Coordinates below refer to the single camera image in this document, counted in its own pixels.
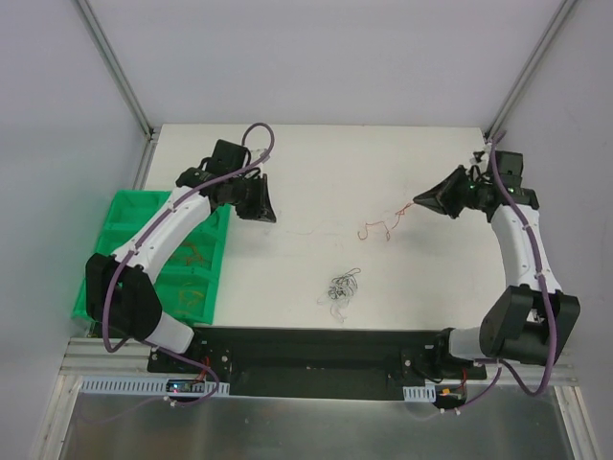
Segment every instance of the tangled wire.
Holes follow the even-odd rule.
[[[331,301],[329,313],[341,323],[347,319],[347,316],[341,310],[349,306],[351,299],[357,292],[355,275],[361,272],[360,268],[352,268],[347,273],[332,278],[329,282],[328,291],[317,301],[319,305]]]

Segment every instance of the white table surface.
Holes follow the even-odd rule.
[[[146,189],[168,190],[210,156],[217,139],[240,142],[246,126],[164,125]],[[268,173],[275,224],[232,215],[215,325],[426,330],[472,327],[505,288],[502,259],[484,214],[452,220],[410,208],[392,238],[365,221],[389,219],[474,150],[478,128],[273,126]],[[263,148],[253,131],[247,147]],[[318,305],[329,280],[359,267],[359,289],[339,323]]]

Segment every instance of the red wire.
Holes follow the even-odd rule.
[[[373,222],[373,223],[369,223],[366,222],[364,224],[364,230],[366,230],[366,235],[364,236],[364,238],[362,238],[362,236],[360,235],[360,232],[357,232],[357,237],[364,241],[368,238],[368,227],[373,227],[375,225],[380,225],[383,224],[383,226],[385,227],[385,240],[389,241],[390,238],[392,237],[392,230],[394,230],[396,227],[398,227],[398,224],[400,223],[400,218],[402,216],[404,216],[406,214],[406,210],[409,209],[411,206],[413,206],[415,203],[413,201],[408,202],[407,204],[404,205],[404,207],[402,209],[400,209],[399,211],[396,211],[394,213],[394,215],[397,217],[396,219],[396,223],[392,226],[392,228],[388,228],[387,224],[385,223],[385,220],[380,220],[378,222]]]
[[[466,369],[462,369],[462,381],[460,382],[460,386],[456,386],[455,388],[451,388],[451,391],[462,390],[465,392],[466,381],[468,380],[468,371]]]
[[[202,360],[202,364],[204,364],[207,367],[211,367],[211,360],[209,359],[208,356],[205,356],[204,359]],[[205,369],[202,369],[202,372],[200,373],[200,375],[198,377],[195,378],[195,381],[197,381],[198,383],[200,383],[201,381],[204,380],[204,378],[207,375],[207,371]]]

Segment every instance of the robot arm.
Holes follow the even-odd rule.
[[[197,348],[199,340],[192,328],[163,312],[153,284],[179,244],[218,206],[235,206],[242,219],[277,220],[268,196],[266,174],[260,176],[259,169],[217,181],[214,186],[189,195],[206,182],[237,172],[250,160],[251,152],[247,148],[217,141],[213,156],[179,176],[177,188],[143,229],[110,256],[94,254],[85,269],[87,313],[103,321],[113,274],[120,261],[127,261],[113,288],[109,326],[126,336],[178,354]]]
[[[452,357],[485,356],[545,365],[549,352],[549,327],[532,244],[525,225],[493,183],[491,163],[482,172],[480,166],[484,163],[484,154],[474,153],[469,170],[458,167],[439,185],[414,198],[417,204],[453,219],[465,207],[484,212],[502,252],[506,290],[480,328],[448,331],[443,343]],[[536,194],[521,187],[523,155],[509,151],[496,151],[495,155],[504,187],[534,232],[547,295],[556,318],[557,358],[579,317],[579,300],[562,292],[549,267],[540,237]]]

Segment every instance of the white wall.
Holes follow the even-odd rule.
[[[487,127],[560,0],[92,0],[151,121]]]
[[[144,138],[68,1],[0,5],[0,456],[26,458]]]
[[[570,346],[604,458],[613,458],[613,2],[582,2],[511,114],[548,256],[581,301]]]

